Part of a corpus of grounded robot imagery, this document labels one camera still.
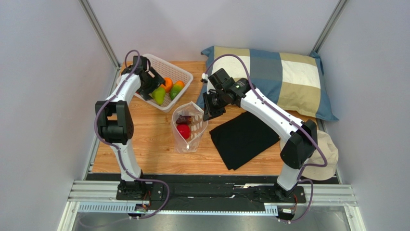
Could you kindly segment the white plastic basket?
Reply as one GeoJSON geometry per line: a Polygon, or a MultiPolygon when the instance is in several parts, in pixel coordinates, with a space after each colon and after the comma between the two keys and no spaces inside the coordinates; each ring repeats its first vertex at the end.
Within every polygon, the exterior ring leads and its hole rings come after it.
{"type": "Polygon", "coordinates": [[[158,104],[151,94],[148,95],[149,99],[146,100],[138,92],[135,92],[131,99],[141,99],[158,110],[168,113],[187,91],[193,81],[193,75],[152,54],[147,53],[142,56],[148,59],[149,67],[164,79],[165,86],[163,89],[165,90],[165,93],[162,93],[163,100],[161,104],[158,104]]]}

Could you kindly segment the green fake apple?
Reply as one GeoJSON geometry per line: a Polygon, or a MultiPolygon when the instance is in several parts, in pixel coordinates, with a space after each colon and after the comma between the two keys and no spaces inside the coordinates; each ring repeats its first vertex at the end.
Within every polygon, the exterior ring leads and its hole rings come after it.
{"type": "Polygon", "coordinates": [[[162,105],[164,100],[165,100],[165,95],[166,95],[166,90],[163,87],[158,87],[155,89],[152,93],[151,96],[153,100],[158,104],[162,105]]]}

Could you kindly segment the clear zip top bag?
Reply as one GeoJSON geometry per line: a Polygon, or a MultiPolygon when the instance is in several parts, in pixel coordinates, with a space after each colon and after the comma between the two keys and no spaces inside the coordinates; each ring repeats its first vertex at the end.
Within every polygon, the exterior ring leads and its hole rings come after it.
{"type": "Polygon", "coordinates": [[[203,120],[204,111],[194,102],[186,103],[174,110],[171,129],[174,147],[178,153],[196,152],[208,122],[203,120]]]}

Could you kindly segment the black folded cloth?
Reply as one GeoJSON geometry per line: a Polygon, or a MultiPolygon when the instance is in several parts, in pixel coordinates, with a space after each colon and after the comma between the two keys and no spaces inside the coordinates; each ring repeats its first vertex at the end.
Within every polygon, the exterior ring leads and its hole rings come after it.
{"type": "Polygon", "coordinates": [[[250,112],[217,126],[209,132],[228,170],[237,170],[280,141],[279,135],[250,112]]]}

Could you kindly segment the small red fake fruit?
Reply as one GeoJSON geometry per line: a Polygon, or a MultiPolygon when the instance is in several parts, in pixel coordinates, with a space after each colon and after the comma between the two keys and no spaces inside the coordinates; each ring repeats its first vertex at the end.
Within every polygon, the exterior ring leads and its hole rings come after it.
{"type": "Polygon", "coordinates": [[[191,129],[188,125],[177,125],[177,131],[185,140],[188,140],[191,136],[191,129]]]}

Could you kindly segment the orange fake orange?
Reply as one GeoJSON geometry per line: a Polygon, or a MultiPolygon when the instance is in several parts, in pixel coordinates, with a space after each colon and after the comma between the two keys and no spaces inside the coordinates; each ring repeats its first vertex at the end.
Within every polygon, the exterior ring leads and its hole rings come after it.
{"type": "Polygon", "coordinates": [[[172,79],[169,78],[169,77],[165,77],[164,81],[165,81],[165,83],[162,84],[160,87],[162,87],[165,90],[165,92],[170,92],[172,87],[173,87],[172,79]]]}

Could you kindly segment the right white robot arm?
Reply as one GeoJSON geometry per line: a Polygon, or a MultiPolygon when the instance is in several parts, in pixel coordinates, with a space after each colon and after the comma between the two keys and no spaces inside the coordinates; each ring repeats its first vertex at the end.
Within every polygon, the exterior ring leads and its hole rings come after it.
{"type": "Polygon", "coordinates": [[[235,81],[223,68],[210,76],[202,74],[202,81],[208,84],[203,94],[205,121],[223,115],[225,107],[231,104],[250,112],[279,135],[285,143],[280,153],[284,167],[276,187],[283,193],[292,192],[300,180],[303,166],[318,147],[316,123],[285,112],[248,79],[235,81]]]}

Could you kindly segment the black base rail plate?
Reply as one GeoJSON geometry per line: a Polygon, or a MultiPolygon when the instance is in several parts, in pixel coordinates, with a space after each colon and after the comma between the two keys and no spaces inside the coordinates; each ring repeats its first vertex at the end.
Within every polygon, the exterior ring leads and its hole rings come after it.
{"type": "Polygon", "coordinates": [[[168,184],[170,197],[164,211],[259,212],[265,203],[293,207],[309,201],[310,188],[301,185],[287,197],[275,193],[277,176],[146,174],[144,178],[168,184]]]}

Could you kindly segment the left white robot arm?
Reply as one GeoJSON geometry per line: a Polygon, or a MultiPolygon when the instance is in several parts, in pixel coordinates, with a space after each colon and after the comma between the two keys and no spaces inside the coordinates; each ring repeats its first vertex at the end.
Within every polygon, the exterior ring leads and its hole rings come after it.
{"type": "Polygon", "coordinates": [[[146,101],[151,100],[154,90],[164,83],[165,80],[152,68],[150,60],[137,55],[132,65],[122,72],[114,92],[106,100],[95,104],[94,130],[98,139],[111,146],[117,157],[121,169],[118,191],[122,195],[141,198],[147,193],[141,177],[142,170],[133,152],[134,124],[128,105],[135,93],[146,101]]]}

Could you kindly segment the green orange fake mango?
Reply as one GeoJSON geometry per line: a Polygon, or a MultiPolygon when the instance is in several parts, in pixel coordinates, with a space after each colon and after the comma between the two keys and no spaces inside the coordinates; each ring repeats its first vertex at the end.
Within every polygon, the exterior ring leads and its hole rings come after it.
{"type": "Polygon", "coordinates": [[[183,90],[183,88],[185,87],[185,84],[184,84],[184,82],[182,82],[182,81],[176,81],[174,84],[173,84],[173,86],[172,86],[172,88],[171,88],[171,90],[170,90],[170,93],[169,93],[169,95],[170,95],[170,98],[172,99],[172,100],[174,100],[176,97],[177,97],[177,95],[183,90]]]}

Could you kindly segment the dark maroon fake fruit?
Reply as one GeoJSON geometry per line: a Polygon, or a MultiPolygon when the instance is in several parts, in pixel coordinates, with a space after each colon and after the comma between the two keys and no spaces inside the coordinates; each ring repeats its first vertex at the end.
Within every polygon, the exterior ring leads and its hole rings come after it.
{"type": "Polygon", "coordinates": [[[176,124],[178,125],[190,125],[192,123],[192,116],[190,115],[180,115],[177,120],[176,120],[176,124]]]}

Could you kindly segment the blue beige checkered pillow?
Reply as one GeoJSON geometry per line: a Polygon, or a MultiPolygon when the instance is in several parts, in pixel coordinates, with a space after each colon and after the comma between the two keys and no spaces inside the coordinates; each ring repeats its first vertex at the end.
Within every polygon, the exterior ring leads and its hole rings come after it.
{"type": "Polygon", "coordinates": [[[325,87],[320,56],[211,46],[201,51],[207,57],[207,74],[223,68],[235,80],[250,77],[269,100],[287,111],[338,121],[325,87]]]}

